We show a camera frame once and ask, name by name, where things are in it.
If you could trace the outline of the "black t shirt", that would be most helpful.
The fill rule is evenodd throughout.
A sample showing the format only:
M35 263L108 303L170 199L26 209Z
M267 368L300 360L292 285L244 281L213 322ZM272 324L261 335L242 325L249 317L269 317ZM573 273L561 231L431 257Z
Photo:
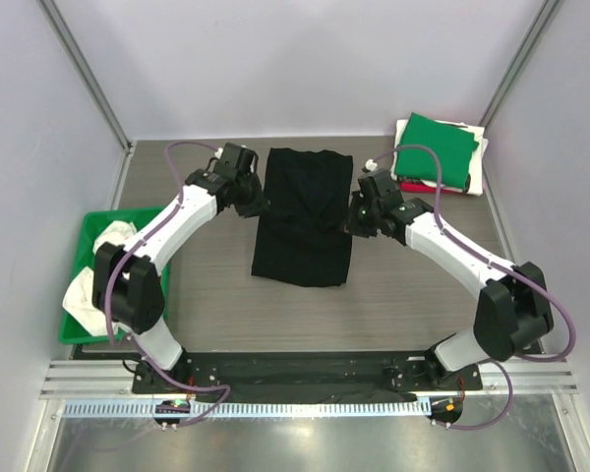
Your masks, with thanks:
M258 222L251 275L301 287L344 284L352 178L350 155L272 148L265 168L268 212Z

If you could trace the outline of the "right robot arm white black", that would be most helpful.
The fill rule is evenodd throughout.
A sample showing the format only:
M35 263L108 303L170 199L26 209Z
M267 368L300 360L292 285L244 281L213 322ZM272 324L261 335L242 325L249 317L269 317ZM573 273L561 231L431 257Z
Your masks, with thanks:
M382 234L438 264L476 299L473 324L430 347L423 373L434 388L446 388L468 366L506 361L554 327L546 282L532 263L515 265L447 225L421 199L406 201L384 170L358 179L345 230L369 238Z

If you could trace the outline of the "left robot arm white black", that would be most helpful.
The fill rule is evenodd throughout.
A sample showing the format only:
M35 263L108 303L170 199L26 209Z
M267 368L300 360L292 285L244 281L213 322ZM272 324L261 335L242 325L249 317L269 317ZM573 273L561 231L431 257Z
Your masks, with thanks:
M265 213L268 203L258 176L259 157L247 147L216 147L206 167L175 179L172 202L123 243L103 243L95 252L92 304L107 329L129 334L156 381L167 391L182 390L190 378L186 350L165 319L160 278L186 241L232 207L241 217Z

